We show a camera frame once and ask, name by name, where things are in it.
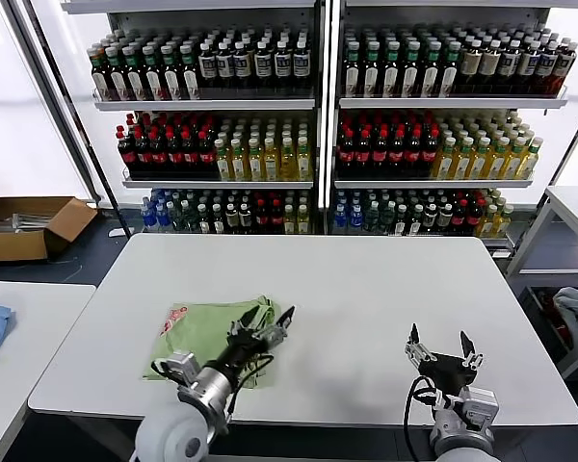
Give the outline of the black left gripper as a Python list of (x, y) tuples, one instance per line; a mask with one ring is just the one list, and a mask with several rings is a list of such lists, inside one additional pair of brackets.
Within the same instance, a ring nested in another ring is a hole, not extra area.
[(296, 306), (284, 311), (277, 321), (266, 326), (256, 338), (247, 330), (256, 316), (256, 308), (245, 312), (233, 321), (227, 333), (227, 347), (223, 351), (223, 363), (228, 367), (244, 367), (257, 354), (266, 351), (266, 344), (281, 344), (287, 337), (287, 329), (292, 323)]

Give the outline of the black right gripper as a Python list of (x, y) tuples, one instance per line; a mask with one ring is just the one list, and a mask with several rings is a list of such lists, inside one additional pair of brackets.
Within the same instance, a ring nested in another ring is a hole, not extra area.
[(462, 330), (460, 343), (463, 359), (442, 353), (430, 352), (420, 341), (417, 325), (411, 326), (405, 354), (411, 365), (428, 377), (436, 387), (463, 387), (471, 384), (484, 356), (478, 353), (473, 341)]

